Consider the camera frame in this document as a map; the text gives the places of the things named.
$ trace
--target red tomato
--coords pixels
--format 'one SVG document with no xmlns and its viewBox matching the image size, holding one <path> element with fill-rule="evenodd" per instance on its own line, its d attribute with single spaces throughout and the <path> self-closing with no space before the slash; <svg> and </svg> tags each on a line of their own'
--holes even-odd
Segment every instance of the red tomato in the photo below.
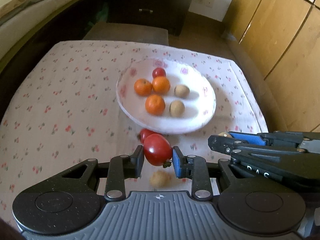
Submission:
<svg viewBox="0 0 320 240">
<path fill-rule="evenodd" d="M 148 130 L 146 128 L 141 129 L 140 133 L 138 134 L 138 139 L 142 144 L 144 144 L 144 140 L 151 134 L 155 134 L 156 132 L 153 132 L 151 130 Z"/>
<path fill-rule="evenodd" d="M 156 77 L 165 77 L 166 73 L 165 70 L 163 68 L 157 67 L 153 72 L 152 72 L 152 77 L 156 78 Z"/>
<path fill-rule="evenodd" d="M 153 166 L 162 166 L 172 158 L 172 148 L 160 134 L 151 134 L 145 139 L 143 153 L 147 161 Z"/>
</svg>

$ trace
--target table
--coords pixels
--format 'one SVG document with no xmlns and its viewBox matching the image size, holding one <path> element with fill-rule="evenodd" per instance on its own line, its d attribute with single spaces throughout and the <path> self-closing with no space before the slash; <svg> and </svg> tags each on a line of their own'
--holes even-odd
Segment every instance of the table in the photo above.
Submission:
<svg viewBox="0 0 320 240">
<path fill-rule="evenodd" d="M 169 58 L 199 70 L 217 98 L 213 119 L 201 130 L 166 136 L 184 155 L 209 162 L 226 155 L 207 145 L 223 131 L 267 132 L 264 117 L 242 71 L 235 62 L 184 49 L 124 41 L 60 42 L 44 56 L 21 84 L 0 125 L 0 217 L 15 226 L 12 202 L 22 190 L 87 158 L 108 162 L 131 154 L 141 127 L 120 109 L 116 80 L 131 62 Z M 125 181 L 131 190 L 156 191 L 150 175 L 162 167 L 146 160 L 139 179 Z M 174 177 L 163 190 L 190 190 L 191 180 Z M 98 193 L 103 195 L 105 179 Z M 215 180 L 213 191 L 218 194 Z"/>
</svg>

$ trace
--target drawer handle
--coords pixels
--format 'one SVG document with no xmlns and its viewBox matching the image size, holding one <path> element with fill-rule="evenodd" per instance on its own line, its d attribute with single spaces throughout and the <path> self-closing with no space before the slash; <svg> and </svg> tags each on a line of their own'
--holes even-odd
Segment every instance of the drawer handle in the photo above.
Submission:
<svg viewBox="0 0 320 240">
<path fill-rule="evenodd" d="M 153 13 L 153 10 L 149 10 L 149 9 L 139 9 L 139 12 Z"/>
</svg>

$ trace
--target white plate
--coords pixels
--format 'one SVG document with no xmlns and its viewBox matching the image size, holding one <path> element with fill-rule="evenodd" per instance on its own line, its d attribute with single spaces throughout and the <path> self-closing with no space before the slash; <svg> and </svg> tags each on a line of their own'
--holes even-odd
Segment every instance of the white plate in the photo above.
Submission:
<svg viewBox="0 0 320 240">
<path fill-rule="evenodd" d="M 134 83 L 139 78 L 152 82 L 152 71 L 163 67 L 171 87 L 163 96 L 165 111 L 162 116 L 154 116 L 145 110 L 146 97 L 138 96 Z M 174 96 L 174 88 L 184 84 L 190 88 L 186 99 Z M 213 117 L 216 110 L 216 96 L 208 80 L 195 68 L 166 59 L 147 58 L 131 63 L 120 75 L 116 83 L 116 97 L 121 109 L 138 125 L 162 134 L 189 133 L 204 127 Z M 186 110 L 182 117 L 175 118 L 169 114 L 170 103 L 181 100 Z"/>
</svg>

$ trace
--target potato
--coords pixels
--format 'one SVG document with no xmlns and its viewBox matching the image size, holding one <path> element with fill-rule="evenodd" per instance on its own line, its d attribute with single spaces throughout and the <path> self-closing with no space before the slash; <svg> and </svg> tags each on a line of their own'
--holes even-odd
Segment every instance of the potato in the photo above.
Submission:
<svg viewBox="0 0 320 240">
<path fill-rule="evenodd" d="M 155 171 L 149 179 L 149 183 L 154 188 L 161 188 L 170 182 L 170 174 L 165 171 Z"/>
<path fill-rule="evenodd" d="M 219 133 L 218 135 L 232 138 L 231 134 L 229 134 L 229 133 L 227 133 L 227 132 L 221 132 L 221 133 Z"/>
<path fill-rule="evenodd" d="M 169 113 L 172 117 L 181 117 L 184 113 L 185 106 L 180 100 L 174 100 L 169 107 Z"/>
<path fill-rule="evenodd" d="M 190 93 L 190 89 L 185 85 L 176 85 L 174 88 L 174 94 L 178 98 L 186 98 Z"/>
</svg>

